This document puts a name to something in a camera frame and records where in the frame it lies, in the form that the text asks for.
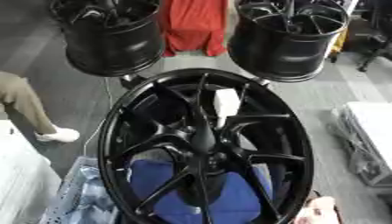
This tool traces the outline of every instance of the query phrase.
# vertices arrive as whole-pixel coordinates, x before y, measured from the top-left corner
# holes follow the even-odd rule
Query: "floor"
[[[109,110],[103,79],[85,75],[67,64],[64,41],[56,24],[45,14],[44,0],[0,2],[0,69],[27,77],[59,126],[80,131],[76,143],[37,143],[32,128],[20,115],[11,119],[31,142],[52,160],[64,176],[74,160],[83,154],[83,144]],[[331,134],[330,111],[350,101],[392,101],[392,63],[379,58],[367,73],[355,69],[358,56],[345,53],[337,64],[325,63],[315,79],[296,84],[272,83],[271,88],[297,113],[313,145],[316,174],[314,188],[337,199],[346,224],[392,223],[388,207],[347,169],[347,156]],[[186,67],[213,67],[249,75],[223,54],[216,58],[181,55],[162,59],[142,73],[153,76],[162,71]],[[116,99],[124,93],[117,79],[109,80]],[[96,138],[87,154],[96,151]]]

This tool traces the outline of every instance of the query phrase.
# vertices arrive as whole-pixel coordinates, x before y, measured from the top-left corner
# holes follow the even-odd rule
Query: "red cloth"
[[[159,19],[164,56],[199,49],[208,56],[224,53],[227,7],[227,0],[164,0]]]

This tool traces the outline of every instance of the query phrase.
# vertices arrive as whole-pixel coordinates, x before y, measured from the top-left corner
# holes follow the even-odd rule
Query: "person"
[[[0,111],[4,105],[12,106],[25,116],[34,127],[36,138],[41,142],[71,143],[80,136],[78,131],[60,128],[50,121],[41,100],[27,79],[0,71]]]

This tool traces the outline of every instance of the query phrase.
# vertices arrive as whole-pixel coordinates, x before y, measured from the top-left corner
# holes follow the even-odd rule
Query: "black wheel rim on stand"
[[[331,39],[348,25],[333,0],[241,0],[229,40],[232,60],[267,80],[306,81],[319,74]]]
[[[224,128],[216,129],[211,100],[214,90],[221,88],[234,88],[241,96],[241,108]],[[243,149],[241,137],[256,150]],[[157,148],[172,156],[174,175],[141,201],[126,170],[136,154]],[[125,94],[102,126],[98,159],[110,197],[135,223],[167,223],[151,208],[185,178],[201,195],[194,203],[201,208],[203,223],[214,223],[208,205],[216,198],[206,185],[219,185],[227,172],[242,176],[262,205],[251,223],[288,223],[312,187],[312,148],[290,108],[266,87],[213,69],[163,73]],[[273,199],[249,168],[257,163],[269,168]]]
[[[117,5],[105,5],[105,1],[52,1],[51,11],[64,32],[70,64],[83,73],[108,77],[152,66],[165,48],[157,21],[159,1],[120,1]]]

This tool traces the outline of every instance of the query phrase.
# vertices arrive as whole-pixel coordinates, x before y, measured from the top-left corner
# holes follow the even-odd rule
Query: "rim lip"
[[[70,24],[68,21],[65,21],[57,13],[57,10],[55,9],[55,6],[56,6],[56,4],[59,1],[60,0],[53,0],[49,4],[49,11],[51,12],[52,17],[56,21],[58,21],[59,23],[61,23],[63,25],[71,25],[72,26],[72,24]],[[152,11],[150,13],[150,15],[148,15],[147,17],[143,17],[142,19],[139,19],[137,21],[131,22],[131,23],[126,24],[126,25],[113,26],[113,27],[102,27],[102,32],[103,33],[107,33],[107,34],[111,34],[111,33],[126,32],[128,30],[137,29],[140,26],[145,26],[145,25],[149,24],[151,21],[155,20],[155,17],[159,13],[159,11],[160,11],[160,4],[158,3],[157,6],[156,6],[156,9],[154,11]]]
[[[300,82],[300,81],[308,81],[311,80],[313,78],[315,78],[316,76],[318,76],[319,74],[321,74],[321,71],[324,68],[324,60],[321,61],[321,63],[319,64],[318,68],[312,72],[309,73],[305,73],[305,74],[298,74],[298,75],[279,75],[278,73],[263,73],[263,72],[259,72],[256,71],[256,69],[251,69],[248,66],[243,66],[242,63],[240,63],[240,61],[237,59],[237,57],[235,57],[235,51],[233,50],[233,47],[231,46],[231,40],[229,40],[228,44],[227,44],[227,52],[228,55],[230,56],[230,58],[233,60],[233,62],[238,65],[239,67],[241,67],[242,69],[244,69],[245,71],[261,77],[265,80],[269,80],[269,81],[278,81],[278,82],[286,82],[286,83],[294,83],[294,82]]]
[[[152,67],[159,60],[161,60],[162,55],[164,54],[164,51],[165,51],[165,42],[162,40],[160,42],[161,42],[161,47],[160,47],[159,51],[157,51],[157,53],[153,57],[144,61],[143,63],[136,64],[135,66],[129,66],[129,67],[106,70],[106,71],[102,71],[99,69],[93,69],[88,66],[83,66],[83,65],[81,65],[81,63],[78,63],[78,62],[76,62],[76,60],[73,60],[72,57],[70,57],[68,46],[66,47],[66,61],[71,65],[71,67],[74,67],[77,70],[82,71],[85,74],[91,74],[91,75],[100,76],[100,77],[121,77],[126,74],[134,74],[134,73],[141,72],[144,69]]]
[[[101,174],[101,178],[103,181],[103,184],[108,192],[108,195],[110,198],[115,202],[117,205],[118,209],[122,211],[123,214],[127,215],[130,217],[133,221],[136,223],[142,223],[142,224],[151,224],[151,223],[168,223],[166,221],[154,221],[152,219],[144,219],[143,217],[137,216],[133,209],[128,205],[128,203],[124,200],[123,198],[123,193],[121,193],[121,188],[117,183],[114,183],[116,180],[113,178],[113,176],[109,173],[107,169],[107,164],[106,159],[105,159],[105,152],[109,150],[109,147],[112,142],[112,134],[116,126],[116,122],[119,117],[119,112],[118,109],[123,106],[128,104],[129,102],[132,102],[136,97],[138,97],[143,91],[145,91],[146,88],[149,88],[151,83],[153,81],[161,81],[161,83],[165,83],[165,81],[173,80],[176,79],[176,76],[181,76],[183,73],[186,72],[195,72],[199,74],[204,74],[204,73],[211,73],[211,74],[218,74],[218,75],[226,75],[229,78],[230,77],[237,77],[237,79],[243,79],[244,81],[247,82],[253,82],[256,85],[260,86],[260,88],[264,88],[261,86],[259,83],[257,83],[255,80],[251,80],[249,78],[240,76],[239,74],[235,73],[230,73],[227,71],[222,71],[222,70],[216,70],[216,69],[210,69],[210,68],[188,68],[188,69],[179,69],[179,70],[173,70],[165,73],[161,73],[160,75],[157,75],[155,77],[151,77],[148,80],[142,82],[141,84],[137,85],[134,89],[128,91],[126,94],[124,94],[115,104],[115,106],[110,110],[108,113],[104,124],[102,125],[101,128],[101,133],[98,141],[98,167],[99,171]],[[281,105],[285,106],[286,109],[288,110],[288,113],[292,116],[292,120],[294,121],[295,124],[295,129],[297,130],[297,134],[301,136],[301,146],[303,148],[303,153],[304,153],[304,158],[305,158],[305,168],[304,168],[304,176],[303,176],[303,181],[300,184],[302,186],[301,189],[299,189],[299,196],[297,196],[296,199],[294,199],[293,206],[289,206],[288,211],[285,213],[285,215],[281,218],[281,220],[277,221],[276,224],[284,224],[288,223],[291,221],[295,215],[299,212],[299,210],[302,208],[302,205],[305,203],[305,200],[309,194],[309,192],[312,189],[312,181],[313,181],[313,175],[314,175],[314,161],[313,161],[313,152],[312,152],[312,146],[309,141],[309,137],[307,136],[305,132],[305,128],[303,127],[302,123],[298,120],[297,116],[294,114],[294,112],[291,110],[291,108],[276,94],[273,92],[269,91],[269,95],[271,97],[274,97],[275,100],[279,100]]]
[[[258,24],[255,20],[253,20],[253,19],[252,19],[251,17],[249,17],[248,15],[246,15],[246,14],[243,12],[243,10],[241,10],[242,4],[240,4],[240,1],[236,1],[236,2],[235,2],[235,10],[237,11],[238,15],[240,15],[240,20],[241,20],[242,18],[246,18],[246,19],[247,19],[249,22],[251,22],[252,24],[254,24],[254,25],[256,25],[256,26],[260,26],[260,27],[262,27],[263,29],[265,29],[265,30],[267,30],[267,31],[270,31],[270,32],[276,32],[276,33],[284,34],[284,35],[287,35],[287,36],[290,36],[290,37],[293,37],[293,38],[320,38],[320,37],[332,36],[332,35],[334,35],[334,34],[337,34],[337,33],[342,32],[343,30],[345,30],[345,29],[348,27],[348,22],[349,22],[349,16],[348,16],[346,10],[345,10],[342,6],[340,6],[338,3],[335,3],[335,2],[332,1],[332,0],[327,0],[327,1],[330,2],[330,3],[335,4],[336,7],[339,8],[339,9],[341,10],[342,15],[343,15],[345,21],[343,22],[343,25],[342,25],[338,30],[336,30],[336,31],[330,31],[330,32],[328,32],[328,33],[323,33],[323,34],[296,34],[296,33],[289,33],[289,32],[287,32],[287,31],[277,31],[277,30],[274,30],[274,29],[269,28],[268,26],[265,26],[265,25],[262,25],[262,24]]]

